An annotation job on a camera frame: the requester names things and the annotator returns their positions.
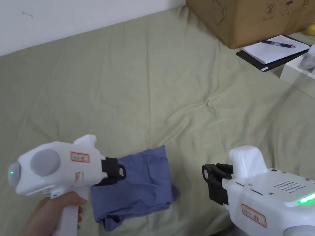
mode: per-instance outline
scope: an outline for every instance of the green led strip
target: green led strip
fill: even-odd
[[[300,201],[298,201],[298,204],[306,204],[310,203],[315,200],[315,194],[309,195],[306,198],[302,198]]]

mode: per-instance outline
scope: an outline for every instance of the folded blue shirt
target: folded blue shirt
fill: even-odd
[[[126,179],[109,186],[91,187],[94,218],[112,231],[124,219],[162,211],[179,196],[172,184],[165,146],[118,159]]]

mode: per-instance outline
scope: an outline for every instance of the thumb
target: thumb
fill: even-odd
[[[53,201],[56,202],[58,207],[65,208],[67,206],[80,206],[85,205],[88,201],[81,198],[76,192],[69,192],[61,195],[60,197],[54,198]]]

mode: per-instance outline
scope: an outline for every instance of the yellow object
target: yellow object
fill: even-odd
[[[310,36],[315,36],[315,24],[310,25],[310,26],[306,29],[305,33],[306,33],[307,35],[310,35]]]

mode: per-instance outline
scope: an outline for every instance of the pen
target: pen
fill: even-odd
[[[271,44],[271,45],[280,46],[280,47],[285,47],[285,48],[295,48],[295,46],[293,46],[291,44],[286,44],[286,43],[273,42],[273,41],[268,41],[268,40],[262,40],[261,42]]]

